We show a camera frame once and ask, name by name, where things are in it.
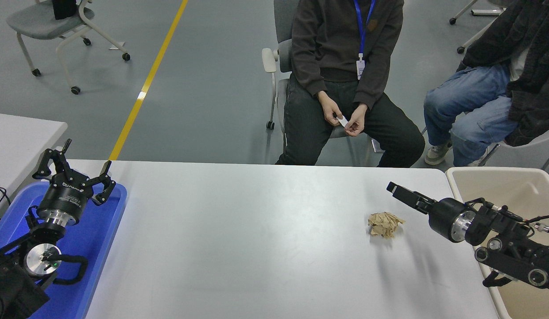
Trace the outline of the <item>person's right hand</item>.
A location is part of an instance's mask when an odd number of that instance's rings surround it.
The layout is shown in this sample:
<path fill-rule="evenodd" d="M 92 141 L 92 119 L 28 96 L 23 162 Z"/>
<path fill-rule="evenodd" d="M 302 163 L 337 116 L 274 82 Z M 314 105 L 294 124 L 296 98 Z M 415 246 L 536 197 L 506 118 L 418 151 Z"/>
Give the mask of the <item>person's right hand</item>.
<path fill-rule="evenodd" d="M 341 126 L 340 119 L 343 119 L 343 114 L 337 103 L 325 91 L 319 91 L 317 99 L 323 109 L 325 121 L 334 127 Z"/>

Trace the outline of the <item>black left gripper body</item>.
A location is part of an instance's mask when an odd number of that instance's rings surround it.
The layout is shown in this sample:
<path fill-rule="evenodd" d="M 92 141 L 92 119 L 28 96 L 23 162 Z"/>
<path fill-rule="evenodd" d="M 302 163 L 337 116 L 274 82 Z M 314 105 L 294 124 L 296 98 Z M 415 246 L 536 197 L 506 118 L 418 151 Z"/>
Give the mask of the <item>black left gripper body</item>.
<path fill-rule="evenodd" d="M 45 218 L 48 212 L 61 211 L 73 218 L 80 218 L 93 194 L 92 186 L 82 186 L 88 179 L 88 176 L 80 172 L 71 172 L 68 177 L 63 172 L 53 175 L 37 209 L 38 216 Z"/>

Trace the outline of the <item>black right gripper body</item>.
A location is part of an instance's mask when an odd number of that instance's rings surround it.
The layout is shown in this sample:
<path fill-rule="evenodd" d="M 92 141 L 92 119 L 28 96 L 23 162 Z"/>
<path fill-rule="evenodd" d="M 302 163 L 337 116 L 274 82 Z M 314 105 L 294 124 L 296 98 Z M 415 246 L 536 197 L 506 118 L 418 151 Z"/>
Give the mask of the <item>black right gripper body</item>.
<path fill-rule="evenodd" d="M 464 241 L 466 207 L 454 198 L 443 198 L 435 202 L 429 212 L 429 226 L 451 242 Z"/>

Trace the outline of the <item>person's left hand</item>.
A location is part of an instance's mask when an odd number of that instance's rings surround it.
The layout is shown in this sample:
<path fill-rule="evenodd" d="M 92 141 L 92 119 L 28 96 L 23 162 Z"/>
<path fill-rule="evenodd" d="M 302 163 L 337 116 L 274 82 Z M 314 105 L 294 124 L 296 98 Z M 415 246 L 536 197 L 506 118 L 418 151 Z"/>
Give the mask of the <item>person's left hand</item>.
<path fill-rule="evenodd" d="M 365 129 L 365 115 L 367 111 L 368 106 L 364 103 L 359 103 L 344 128 L 344 131 L 348 136 L 358 136 L 363 132 Z"/>

